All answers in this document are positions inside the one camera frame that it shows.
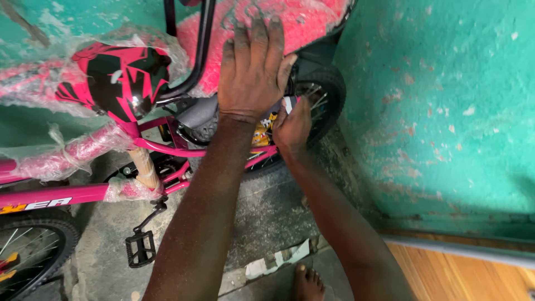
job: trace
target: bare foot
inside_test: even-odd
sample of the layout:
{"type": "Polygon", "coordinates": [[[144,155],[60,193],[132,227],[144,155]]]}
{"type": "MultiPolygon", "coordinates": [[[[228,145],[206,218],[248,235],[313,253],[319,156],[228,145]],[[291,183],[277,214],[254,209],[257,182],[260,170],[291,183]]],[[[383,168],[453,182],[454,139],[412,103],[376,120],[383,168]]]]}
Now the bare foot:
{"type": "Polygon", "coordinates": [[[323,301],[325,287],[315,270],[298,264],[295,268],[294,296],[295,301],[323,301]]]}

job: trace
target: front wheel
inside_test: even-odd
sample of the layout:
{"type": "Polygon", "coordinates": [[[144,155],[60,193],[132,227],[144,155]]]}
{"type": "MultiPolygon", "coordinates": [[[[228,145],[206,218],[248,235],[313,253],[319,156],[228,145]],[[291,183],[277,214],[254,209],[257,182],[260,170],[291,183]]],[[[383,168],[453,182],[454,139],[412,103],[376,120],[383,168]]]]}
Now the front wheel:
{"type": "Polygon", "coordinates": [[[59,209],[0,216],[0,300],[21,300],[60,268],[80,233],[59,209]]]}
{"type": "MultiPolygon", "coordinates": [[[[307,146],[317,143],[334,125],[346,100],[346,85],[340,71],[334,66],[321,67],[299,78],[295,84],[297,96],[306,95],[310,101],[312,129],[307,146]]],[[[262,153],[252,155],[253,159],[262,153]]],[[[244,180],[263,177],[284,166],[279,154],[258,162],[245,170],[244,180]]]]}

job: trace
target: hand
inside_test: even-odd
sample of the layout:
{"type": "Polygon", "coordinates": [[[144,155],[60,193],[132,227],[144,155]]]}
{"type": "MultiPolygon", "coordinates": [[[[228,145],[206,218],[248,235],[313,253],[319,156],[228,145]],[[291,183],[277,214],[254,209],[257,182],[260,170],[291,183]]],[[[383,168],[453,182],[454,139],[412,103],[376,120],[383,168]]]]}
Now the hand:
{"type": "Polygon", "coordinates": [[[219,114],[256,124],[260,116],[284,94],[297,55],[283,59],[284,30],[273,17],[266,30],[264,20],[255,16],[251,42],[243,23],[234,27],[234,40],[223,45],[219,78],[219,114]]]}
{"type": "Polygon", "coordinates": [[[301,97],[290,115],[286,113],[286,102],[282,101],[273,124],[273,140],[285,160],[306,151],[311,127],[310,103],[305,96],[301,97]]]}

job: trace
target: teal wall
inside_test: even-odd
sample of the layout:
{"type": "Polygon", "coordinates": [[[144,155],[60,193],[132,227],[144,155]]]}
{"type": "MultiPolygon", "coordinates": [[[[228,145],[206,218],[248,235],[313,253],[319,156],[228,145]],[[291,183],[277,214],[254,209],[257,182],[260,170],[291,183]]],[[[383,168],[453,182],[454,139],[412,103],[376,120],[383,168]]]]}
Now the teal wall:
{"type": "MultiPolygon", "coordinates": [[[[0,68],[35,62],[52,54],[61,55],[72,43],[73,36],[106,33],[126,21],[165,31],[162,0],[7,1],[28,23],[42,30],[51,45],[45,48],[32,41],[28,32],[2,11],[0,68]]],[[[177,20],[198,10],[197,7],[181,6],[178,1],[175,8],[177,20]]],[[[74,118],[66,113],[52,113],[39,108],[0,107],[0,148],[53,143],[48,137],[47,123],[57,123],[65,139],[71,139],[100,127],[108,120],[107,117],[74,118]]]]}
{"type": "Polygon", "coordinates": [[[533,238],[535,2],[359,0],[339,124],[383,226],[533,238]]]}

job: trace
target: bicycle tire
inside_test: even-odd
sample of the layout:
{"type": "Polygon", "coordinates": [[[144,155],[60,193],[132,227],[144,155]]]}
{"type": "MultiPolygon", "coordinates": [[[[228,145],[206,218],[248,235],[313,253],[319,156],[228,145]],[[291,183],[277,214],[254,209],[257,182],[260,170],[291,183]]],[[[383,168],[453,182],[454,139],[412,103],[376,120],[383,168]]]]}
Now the bicycle tire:
{"type": "Polygon", "coordinates": [[[60,249],[31,281],[9,296],[6,301],[22,300],[53,276],[72,255],[80,239],[80,231],[75,225],[74,218],[69,213],[59,209],[47,208],[24,213],[11,213],[0,217],[0,231],[23,227],[52,230],[60,239],[58,243],[60,249]]]}
{"type": "MultiPolygon", "coordinates": [[[[346,85],[344,83],[342,73],[340,73],[335,66],[326,66],[316,69],[304,77],[299,78],[297,84],[301,82],[314,82],[324,87],[329,94],[334,95],[332,100],[335,101],[336,105],[334,110],[329,111],[329,115],[322,128],[319,129],[316,134],[309,137],[309,140],[307,141],[307,147],[311,148],[318,143],[318,141],[323,138],[324,135],[327,134],[334,123],[338,120],[338,117],[340,117],[343,106],[346,102],[346,85]]],[[[276,163],[266,166],[265,168],[250,172],[246,171],[243,174],[242,182],[258,179],[281,169],[285,165],[284,160],[280,156],[277,158],[277,160],[278,161],[276,163]]]]}

